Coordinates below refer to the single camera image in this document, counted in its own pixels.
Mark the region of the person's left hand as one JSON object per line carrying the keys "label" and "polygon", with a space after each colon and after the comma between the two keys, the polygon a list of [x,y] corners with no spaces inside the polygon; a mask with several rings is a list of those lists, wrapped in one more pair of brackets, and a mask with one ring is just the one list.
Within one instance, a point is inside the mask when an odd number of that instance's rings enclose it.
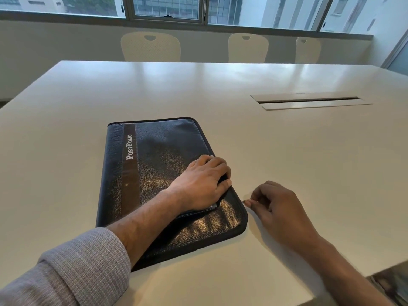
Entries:
{"label": "person's left hand", "polygon": [[217,195],[217,185],[227,179],[231,179],[231,168],[226,160],[204,154],[189,164],[164,193],[176,202],[180,213],[200,211],[224,195]]}

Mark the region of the person's right hand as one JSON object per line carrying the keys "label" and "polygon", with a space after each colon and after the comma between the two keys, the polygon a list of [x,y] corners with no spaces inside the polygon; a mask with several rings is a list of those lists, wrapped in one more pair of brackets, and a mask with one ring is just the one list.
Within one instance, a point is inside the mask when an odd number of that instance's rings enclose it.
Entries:
{"label": "person's right hand", "polygon": [[321,237],[297,195],[283,185],[274,181],[266,181],[253,190],[250,199],[258,201],[271,213],[270,220],[260,220],[273,239],[284,247],[297,253],[299,247],[309,241]]}

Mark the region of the black leather zip folder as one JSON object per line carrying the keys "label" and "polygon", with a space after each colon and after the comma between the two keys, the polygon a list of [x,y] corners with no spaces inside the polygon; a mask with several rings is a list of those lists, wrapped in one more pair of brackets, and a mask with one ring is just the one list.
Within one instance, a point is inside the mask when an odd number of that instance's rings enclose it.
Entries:
{"label": "black leather zip folder", "polygon": [[[153,199],[203,154],[214,152],[193,118],[110,123],[96,227],[108,226]],[[247,211],[230,187],[211,207],[175,218],[132,272],[239,236],[247,222]]]}

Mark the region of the person's left forearm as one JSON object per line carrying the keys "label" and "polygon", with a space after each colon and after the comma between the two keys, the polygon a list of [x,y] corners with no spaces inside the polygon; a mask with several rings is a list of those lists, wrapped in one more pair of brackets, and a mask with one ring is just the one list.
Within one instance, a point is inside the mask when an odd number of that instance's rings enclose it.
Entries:
{"label": "person's left forearm", "polygon": [[186,188],[168,188],[106,228],[124,246],[132,268],[171,221],[192,209],[193,202]]}

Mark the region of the person's right forearm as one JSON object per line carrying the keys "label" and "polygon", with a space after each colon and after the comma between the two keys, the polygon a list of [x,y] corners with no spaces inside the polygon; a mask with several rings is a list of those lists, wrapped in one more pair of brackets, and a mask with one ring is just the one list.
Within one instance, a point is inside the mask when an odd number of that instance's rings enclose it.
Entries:
{"label": "person's right forearm", "polygon": [[302,245],[297,253],[320,276],[338,306],[393,306],[387,297],[322,237]]}

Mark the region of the white plastic chair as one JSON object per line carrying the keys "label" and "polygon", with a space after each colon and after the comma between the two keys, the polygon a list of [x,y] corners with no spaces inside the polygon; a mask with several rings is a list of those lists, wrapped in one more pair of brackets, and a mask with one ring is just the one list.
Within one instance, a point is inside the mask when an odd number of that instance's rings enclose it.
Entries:
{"label": "white plastic chair", "polygon": [[262,35],[234,33],[228,38],[229,63],[264,63],[268,39]]}
{"label": "white plastic chair", "polygon": [[312,37],[298,37],[296,39],[296,64],[317,64],[321,52],[321,42]]}

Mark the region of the wide white perforated chair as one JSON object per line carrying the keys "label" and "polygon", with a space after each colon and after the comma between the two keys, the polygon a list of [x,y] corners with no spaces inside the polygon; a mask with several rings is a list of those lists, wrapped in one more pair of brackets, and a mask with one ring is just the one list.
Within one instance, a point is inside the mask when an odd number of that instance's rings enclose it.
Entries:
{"label": "wide white perforated chair", "polygon": [[125,61],[130,62],[180,62],[179,40],[166,33],[131,32],[120,40]]}

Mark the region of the grey knit sleeve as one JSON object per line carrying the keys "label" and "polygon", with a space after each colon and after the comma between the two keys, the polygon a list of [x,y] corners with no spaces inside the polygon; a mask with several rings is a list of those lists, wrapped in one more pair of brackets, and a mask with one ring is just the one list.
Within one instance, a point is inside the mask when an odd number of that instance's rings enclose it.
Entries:
{"label": "grey knit sleeve", "polygon": [[0,306],[113,306],[129,287],[130,269],[119,238],[94,228],[44,252],[0,289]]}

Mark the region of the frosted glass door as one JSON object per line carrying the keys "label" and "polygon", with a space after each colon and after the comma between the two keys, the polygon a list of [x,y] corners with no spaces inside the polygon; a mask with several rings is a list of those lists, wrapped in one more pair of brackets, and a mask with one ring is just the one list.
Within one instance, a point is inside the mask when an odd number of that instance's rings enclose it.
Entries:
{"label": "frosted glass door", "polygon": [[408,30],[397,42],[381,68],[408,76]]}

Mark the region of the grey metal window frame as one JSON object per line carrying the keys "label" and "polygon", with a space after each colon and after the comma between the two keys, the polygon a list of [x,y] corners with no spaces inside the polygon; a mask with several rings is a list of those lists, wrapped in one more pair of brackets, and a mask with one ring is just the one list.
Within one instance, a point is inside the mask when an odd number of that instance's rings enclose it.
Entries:
{"label": "grey metal window frame", "polygon": [[0,0],[0,20],[93,24],[135,28],[251,33],[296,37],[371,40],[373,35],[323,32],[328,5],[312,6],[306,30],[284,26],[284,7],[278,1],[271,25],[244,23],[245,0]]}

